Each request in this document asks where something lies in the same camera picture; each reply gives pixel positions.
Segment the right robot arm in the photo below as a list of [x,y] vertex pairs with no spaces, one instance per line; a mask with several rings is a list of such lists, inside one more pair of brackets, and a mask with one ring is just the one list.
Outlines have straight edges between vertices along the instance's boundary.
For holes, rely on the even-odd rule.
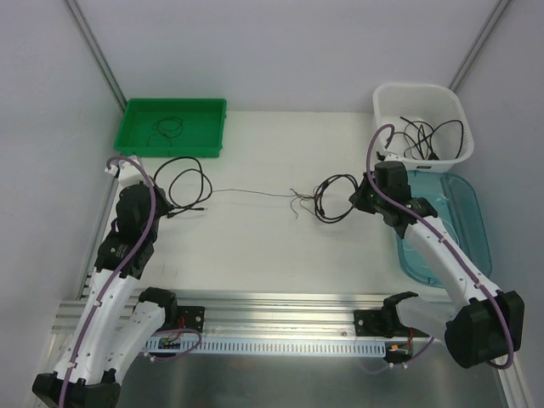
[[423,257],[455,310],[447,314],[414,292],[404,292],[384,300],[382,328],[394,336],[414,328],[438,338],[463,368],[485,363],[509,369],[521,345],[524,300],[485,276],[448,234],[430,202],[412,196],[404,164],[378,163],[364,173],[349,200],[364,213],[380,214]]

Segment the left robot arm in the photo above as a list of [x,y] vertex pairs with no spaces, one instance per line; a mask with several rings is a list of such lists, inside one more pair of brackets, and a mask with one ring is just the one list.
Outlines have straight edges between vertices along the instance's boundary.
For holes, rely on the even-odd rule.
[[114,407],[122,380],[146,341],[177,325],[176,296],[149,287],[124,326],[118,322],[154,253],[165,192],[139,182],[122,189],[116,218],[99,247],[88,300],[73,338],[54,369],[37,375],[32,392],[47,407]]

